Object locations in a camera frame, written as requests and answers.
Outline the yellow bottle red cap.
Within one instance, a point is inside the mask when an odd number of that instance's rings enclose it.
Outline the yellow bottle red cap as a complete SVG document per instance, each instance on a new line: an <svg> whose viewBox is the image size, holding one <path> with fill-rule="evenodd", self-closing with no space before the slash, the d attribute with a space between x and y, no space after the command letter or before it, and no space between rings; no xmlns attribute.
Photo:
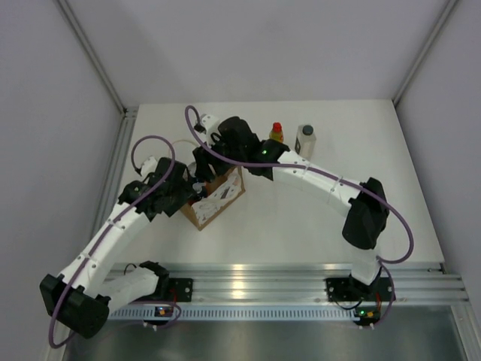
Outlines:
<svg viewBox="0 0 481 361"><path fill-rule="evenodd" d="M283 127L281 123L279 122L274 122L272 124L271 131L269 133L269 138L271 140L283 143Z"/></svg>

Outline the clear square bottle grey cap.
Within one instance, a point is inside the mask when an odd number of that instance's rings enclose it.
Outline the clear square bottle grey cap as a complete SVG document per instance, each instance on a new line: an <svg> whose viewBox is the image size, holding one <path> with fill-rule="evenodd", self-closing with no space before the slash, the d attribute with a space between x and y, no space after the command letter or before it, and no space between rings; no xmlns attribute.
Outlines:
<svg viewBox="0 0 481 361"><path fill-rule="evenodd" d="M316 143L314 128L310 124L298 127L295 139L295 152L302 158L310 160Z"/></svg>

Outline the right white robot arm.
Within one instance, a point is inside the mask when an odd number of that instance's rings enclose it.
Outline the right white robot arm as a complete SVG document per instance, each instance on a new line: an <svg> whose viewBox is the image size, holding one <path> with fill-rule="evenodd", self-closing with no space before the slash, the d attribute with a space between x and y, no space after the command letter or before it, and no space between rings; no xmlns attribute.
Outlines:
<svg viewBox="0 0 481 361"><path fill-rule="evenodd" d="M375 178L350 181L318 169L287 145L259 139L240 117L197 120L188 125L199 146L194 157L202 175L212 178L240 166L270 181L288 184L330 205L343 218L343 239L354 248L349 288L360 299L377 290L380 262L376 247L389 216L383 185Z"/></svg>

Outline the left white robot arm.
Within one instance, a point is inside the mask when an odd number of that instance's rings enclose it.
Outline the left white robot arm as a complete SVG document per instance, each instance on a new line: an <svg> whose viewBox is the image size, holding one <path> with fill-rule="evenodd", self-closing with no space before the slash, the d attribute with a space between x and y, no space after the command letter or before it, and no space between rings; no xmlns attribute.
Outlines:
<svg viewBox="0 0 481 361"><path fill-rule="evenodd" d="M141 179L127 184L104 225L75 260L57 276L46 275L40 291L51 323L61 323L88 339L115 311L132 302L169 308L191 302L193 280L172 278L157 262L144 261L120 278L107 276L119 255L160 215L174 215L194 195L185 164L148 159Z"/></svg>

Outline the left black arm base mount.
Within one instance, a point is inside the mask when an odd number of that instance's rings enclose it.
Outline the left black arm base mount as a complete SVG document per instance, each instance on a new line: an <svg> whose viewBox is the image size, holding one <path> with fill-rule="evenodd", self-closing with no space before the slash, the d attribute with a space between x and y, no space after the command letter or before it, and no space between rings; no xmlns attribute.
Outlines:
<svg viewBox="0 0 481 361"><path fill-rule="evenodd" d="M166 291L169 302L187 303L192 301L194 281L191 278L170 278Z"/></svg>

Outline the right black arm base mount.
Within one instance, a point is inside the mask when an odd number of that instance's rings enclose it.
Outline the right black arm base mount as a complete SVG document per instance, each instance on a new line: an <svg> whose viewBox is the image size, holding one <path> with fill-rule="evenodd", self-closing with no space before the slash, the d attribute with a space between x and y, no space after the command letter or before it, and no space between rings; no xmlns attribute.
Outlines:
<svg viewBox="0 0 481 361"><path fill-rule="evenodd" d="M352 277L325 279L328 300L331 302L388 302L393 286L387 277L377 278L371 285L365 285Z"/></svg>

